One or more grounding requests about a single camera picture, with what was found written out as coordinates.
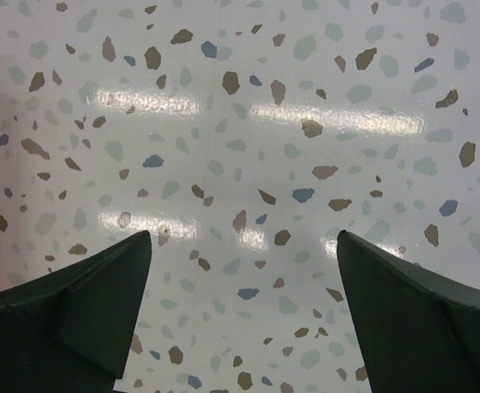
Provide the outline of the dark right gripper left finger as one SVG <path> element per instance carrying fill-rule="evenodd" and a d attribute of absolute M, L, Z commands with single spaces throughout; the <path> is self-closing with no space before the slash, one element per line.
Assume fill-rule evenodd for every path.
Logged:
<path fill-rule="evenodd" d="M 152 259 L 141 231 L 0 291 L 0 392 L 112 392 L 124 376 Z"/>

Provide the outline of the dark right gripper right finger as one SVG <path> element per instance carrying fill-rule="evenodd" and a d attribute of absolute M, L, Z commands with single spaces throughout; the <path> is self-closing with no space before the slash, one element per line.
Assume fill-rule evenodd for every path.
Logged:
<path fill-rule="evenodd" d="M 346 230 L 337 262 L 374 392 L 480 392 L 480 290 Z"/>

